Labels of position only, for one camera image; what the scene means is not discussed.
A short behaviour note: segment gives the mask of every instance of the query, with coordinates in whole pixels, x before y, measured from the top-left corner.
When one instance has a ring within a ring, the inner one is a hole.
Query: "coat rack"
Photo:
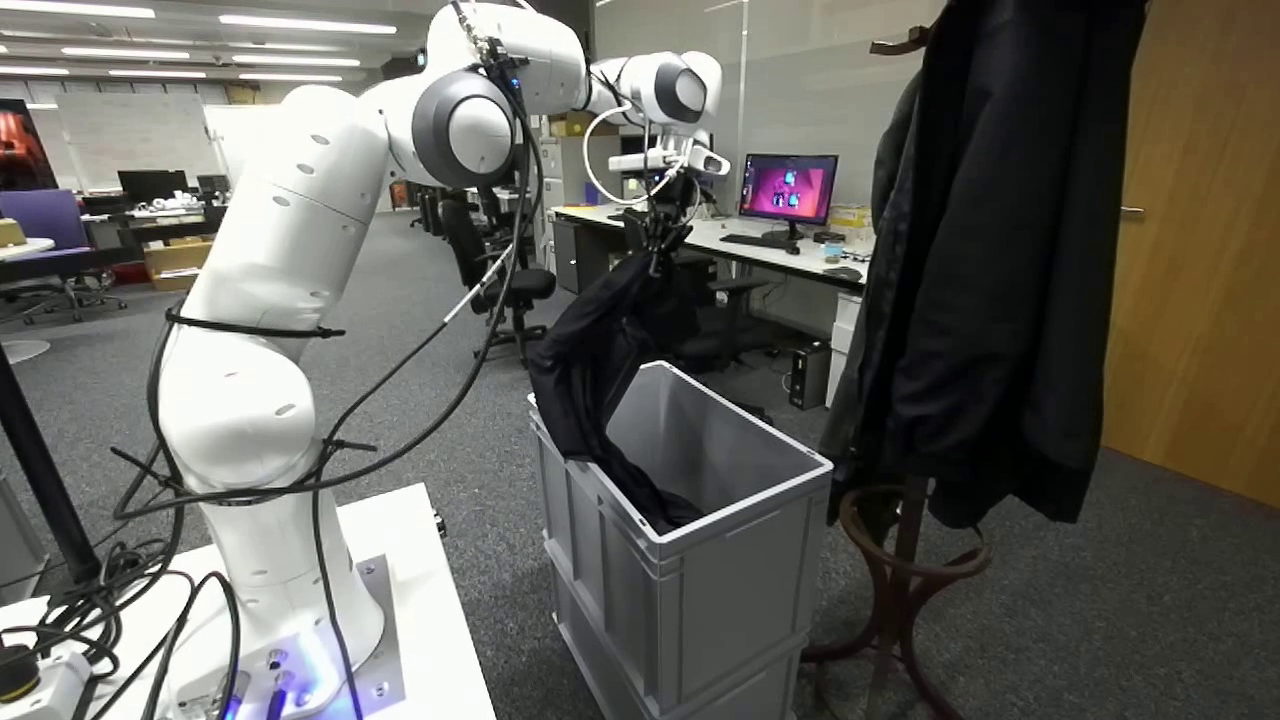
[[[875,540],[867,532],[867,523],[860,518],[860,502],[867,502],[867,501],[894,502],[894,523],[890,523],[885,540]],[[924,502],[928,502],[928,479],[879,482],[879,487],[865,487],[865,492],[846,495],[842,529],[856,543],[856,552],[865,555],[865,563],[873,573],[875,599],[873,599],[873,620],[865,625],[860,637],[836,639],[836,644],[817,644],[806,652],[806,662],[817,666],[817,705],[828,705],[824,698],[824,666],[828,662],[854,658],[854,655],[875,649],[875,679],[867,691],[873,698],[885,686],[890,666],[900,662],[912,675],[920,698],[939,720],[959,720],[959,713],[948,705],[948,696],[920,666],[918,616],[934,595],[939,595],[955,581],[983,573],[993,555],[983,543],[978,543],[939,566],[918,563]]]

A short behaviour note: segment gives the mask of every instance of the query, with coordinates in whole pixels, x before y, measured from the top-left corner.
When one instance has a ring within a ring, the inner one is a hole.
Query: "black jacket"
[[[558,328],[529,351],[524,369],[539,420],[565,459],[598,459],[603,476],[656,529],[681,529],[698,515],[681,495],[661,492],[611,441],[609,420],[644,360],[666,354],[690,322],[690,309],[672,296],[672,251],[686,244],[681,221],[692,178],[668,184],[677,199],[651,199],[651,212],[629,212],[624,254],[603,278],[565,309]]]
[[[978,523],[1077,518],[1100,446],[1144,0],[954,0],[875,154],[875,254],[824,452]]]

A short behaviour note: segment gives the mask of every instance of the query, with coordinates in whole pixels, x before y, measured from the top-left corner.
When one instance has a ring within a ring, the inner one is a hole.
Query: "wooden cabinet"
[[[1107,442],[1280,502],[1280,2],[1154,0]]]

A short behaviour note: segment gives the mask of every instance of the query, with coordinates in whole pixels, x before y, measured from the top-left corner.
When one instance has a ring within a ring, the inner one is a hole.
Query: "white plastic bin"
[[[558,620],[603,713],[686,720],[766,682],[789,709],[831,465],[672,363],[644,363],[609,434],[704,509],[661,536],[598,465],[565,465],[536,413],[532,428],[565,584]]]

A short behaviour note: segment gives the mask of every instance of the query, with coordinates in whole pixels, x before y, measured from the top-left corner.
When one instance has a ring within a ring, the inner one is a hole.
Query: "monitor screen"
[[[0,189],[58,189],[24,98],[0,98]]]
[[[824,225],[831,189],[836,154],[750,154],[742,212]]]
[[[135,168],[135,172],[118,172],[122,177],[122,192],[129,197],[129,203],[147,203],[155,197],[171,197],[182,189],[189,189],[189,172],[175,168]]]
[[[196,184],[199,184],[206,197],[227,197],[231,192],[227,177],[196,177]]]

